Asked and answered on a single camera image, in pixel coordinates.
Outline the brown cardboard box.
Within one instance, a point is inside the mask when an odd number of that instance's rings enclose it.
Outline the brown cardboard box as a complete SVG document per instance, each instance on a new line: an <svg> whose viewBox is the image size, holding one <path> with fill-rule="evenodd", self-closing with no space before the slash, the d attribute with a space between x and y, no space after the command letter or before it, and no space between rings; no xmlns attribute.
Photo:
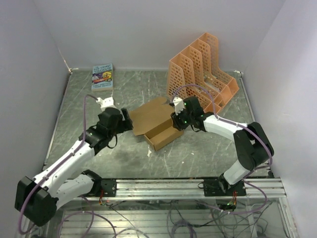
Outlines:
<svg viewBox="0 0 317 238"><path fill-rule="evenodd" d="M183 135L173 127L171 114L174 108L167 98L156 97L137 109L130 111L135 136L144 136L147 143L158 151L173 140Z"/></svg>

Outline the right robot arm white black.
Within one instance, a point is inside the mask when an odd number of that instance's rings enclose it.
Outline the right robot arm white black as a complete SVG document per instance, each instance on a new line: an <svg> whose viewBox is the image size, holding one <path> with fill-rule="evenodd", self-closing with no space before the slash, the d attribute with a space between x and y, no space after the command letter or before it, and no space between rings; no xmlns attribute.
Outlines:
<svg viewBox="0 0 317 238"><path fill-rule="evenodd" d="M186 99L175 97L171 103L173 127L179 131L187 127L195 132L210 132L234 142L237 160L218 177L218 190L224 196L230 196L236 190L236 184L255 171L261 164L271 160L273 147L262 126L227 120L212 112L204 112L195 96Z"/></svg>

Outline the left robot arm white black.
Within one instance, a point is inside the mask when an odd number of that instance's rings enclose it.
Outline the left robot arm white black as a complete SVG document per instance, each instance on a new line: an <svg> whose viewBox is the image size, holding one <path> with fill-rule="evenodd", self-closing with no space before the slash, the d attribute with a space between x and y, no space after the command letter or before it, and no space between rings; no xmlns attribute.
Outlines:
<svg viewBox="0 0 317 238"><path fill-rule="evenodd" d="M133 125L125 108L107 107L98 118L53 165L33 178L23 177L18 182L14 207L36 226L45 225L58 208L73 198L82 194L95 197L100 193L101 177L92 171L82 172L72 182L67 179L82 163L109 148L118 134L132 130Z"/></svg>

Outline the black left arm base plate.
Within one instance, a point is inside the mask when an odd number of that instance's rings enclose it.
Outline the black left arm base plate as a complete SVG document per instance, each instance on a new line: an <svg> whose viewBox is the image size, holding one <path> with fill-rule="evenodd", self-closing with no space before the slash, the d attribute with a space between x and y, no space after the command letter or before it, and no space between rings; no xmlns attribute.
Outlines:
<svg viewBox="0 0 317 238"><path fill-rule="evenodd" d="M115 179L101 180L101 197L115 197L117 191L117 182Z"/></svg>

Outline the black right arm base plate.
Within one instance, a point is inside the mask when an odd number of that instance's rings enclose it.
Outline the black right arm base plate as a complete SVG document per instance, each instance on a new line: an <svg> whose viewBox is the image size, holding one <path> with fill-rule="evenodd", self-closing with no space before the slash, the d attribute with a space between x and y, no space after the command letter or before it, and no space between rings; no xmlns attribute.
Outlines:
<svg viewBox="0 0 317 238"><path fill-rule="evenodd" d="M198 188L203 190L205 197L246 195L245 184L242 181L237 182L235 185L229 185L224 179L219 179L218 177L204 178L198 184Z"/></svg>

